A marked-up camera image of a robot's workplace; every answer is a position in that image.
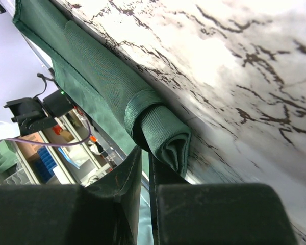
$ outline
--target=purple cable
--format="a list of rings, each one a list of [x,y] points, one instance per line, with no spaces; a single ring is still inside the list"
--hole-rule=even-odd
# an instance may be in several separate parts
[[[35,142],[35,141],[31,141],[31,140],[27,140],[27,139],[18,139],[18,138],[12,138],[12,139],[5,139],[5,140],[10,140],[10,141],[16,141],[16,142],[22,142],[22,143],[30,143],[30,144],[37,144],[37,145],[43,145],[43,146],[52,146],[52,147],[68,147],[68,146],[74,146],[74,145],[78,145],[81,143],[86,142],[89,137],[91,136],[91,128],[90,128],[90,124],[88,123],[88,121],[85,121],[87,124],[87,130],[88,130],[88,135],[82,139],[81,141],[75,142],[75,143],[70,143],[70,144],[53,144],[53,143],[41,143],[41,142]]]

